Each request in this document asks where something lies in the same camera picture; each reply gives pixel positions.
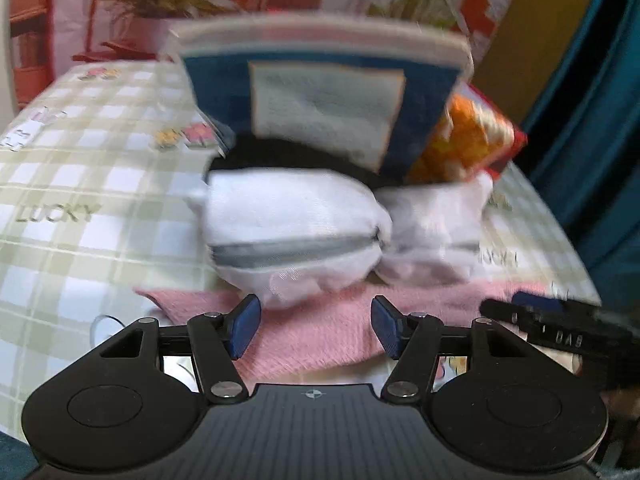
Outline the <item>gloved right hand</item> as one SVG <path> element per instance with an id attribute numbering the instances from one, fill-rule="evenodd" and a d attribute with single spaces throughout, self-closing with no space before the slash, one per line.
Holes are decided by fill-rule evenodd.
<path id="1" fill-rule="evenodd" d="M 600 393 L 610 414 L 622 419 L 636 420 L 640 417 L 640 389 L 617 389 Z"/>

